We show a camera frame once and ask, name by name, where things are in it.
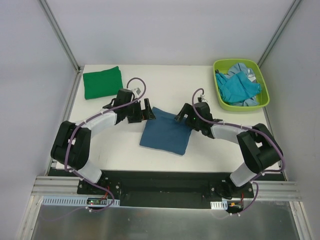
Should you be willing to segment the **dark blue t shirt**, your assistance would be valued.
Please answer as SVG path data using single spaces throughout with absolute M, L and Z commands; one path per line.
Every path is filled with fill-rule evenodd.
M 185 125 L 185 120 L 175 121 L 175 115 L 172 113 L 157 107 L 153 107 L 152 111 L 155 119 L 146 122 L 139 145 L 183 156 L 192 129 Z

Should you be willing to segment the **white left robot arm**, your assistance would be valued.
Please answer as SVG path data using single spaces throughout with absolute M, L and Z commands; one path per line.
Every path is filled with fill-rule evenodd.
M 129 124 L 154 120 L 156 117 L 149 99 L 143 100 L 144 109 L 140 99 L 134 91 L 122 88 L 109 104 L 94 115 L 78 122 L 63 121 L 50 151 L 51 158 L 63 164 L 66 171 L 89 181 L 88 188 L 94 194 L 102 194 L 106 188 L 105 176 L 102 170 L 92 163 L 91 140 L 124 119 L 127 119 Z

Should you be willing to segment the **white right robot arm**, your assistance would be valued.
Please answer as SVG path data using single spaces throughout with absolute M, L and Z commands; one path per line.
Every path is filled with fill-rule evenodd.
M 268 128 L 258 123 L 252 127 L 226 123 L 213 118 L 206 102 L 185 103 L 174 117 L 192 130 L 211 139 L 225 140 L 239 146 L 243 163 L 215 187 L 215 193 L 232 199 L 242 193 L 243 187 L 265 173 L 266 169 L 282 161 L 284 154 Z

